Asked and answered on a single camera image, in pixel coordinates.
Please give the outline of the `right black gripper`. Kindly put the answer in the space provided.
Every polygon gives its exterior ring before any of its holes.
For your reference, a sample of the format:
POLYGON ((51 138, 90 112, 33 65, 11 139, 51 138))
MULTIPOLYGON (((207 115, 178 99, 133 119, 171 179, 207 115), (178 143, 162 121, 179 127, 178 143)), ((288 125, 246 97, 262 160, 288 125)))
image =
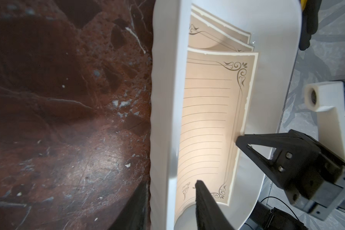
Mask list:
POLYGON ((345 161, 324 145, 296 130, 245 134, 236 140, 247 155, 299 210, 326 220, 345 212, 345 161))

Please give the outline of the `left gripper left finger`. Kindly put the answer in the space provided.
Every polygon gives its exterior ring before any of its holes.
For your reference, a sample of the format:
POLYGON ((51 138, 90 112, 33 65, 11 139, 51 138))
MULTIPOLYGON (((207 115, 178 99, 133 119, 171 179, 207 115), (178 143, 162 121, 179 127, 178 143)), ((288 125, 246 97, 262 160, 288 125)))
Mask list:
POLYGON ((148 222, 148 183, 141 182, 109 230, 146 230, 148 222))

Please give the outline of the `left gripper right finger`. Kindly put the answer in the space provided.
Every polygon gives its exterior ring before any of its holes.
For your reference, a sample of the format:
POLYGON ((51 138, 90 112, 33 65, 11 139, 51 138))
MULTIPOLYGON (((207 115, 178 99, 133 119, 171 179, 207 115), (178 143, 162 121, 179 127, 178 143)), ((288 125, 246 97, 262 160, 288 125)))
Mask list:
POLYGON ((198 230, 234 230, 203 181, 197 180, 196 222, 198 230))

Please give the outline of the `beige stationery sheet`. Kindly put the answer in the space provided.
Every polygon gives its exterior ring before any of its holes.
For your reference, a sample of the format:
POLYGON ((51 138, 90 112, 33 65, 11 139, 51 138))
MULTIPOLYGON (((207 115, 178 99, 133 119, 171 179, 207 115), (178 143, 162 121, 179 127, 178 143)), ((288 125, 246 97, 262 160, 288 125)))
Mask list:
POLYGON ((175 217, 195 204, 204 182, 229 205, 259 54, 190 48, 187 55, 177 167, 175 217))

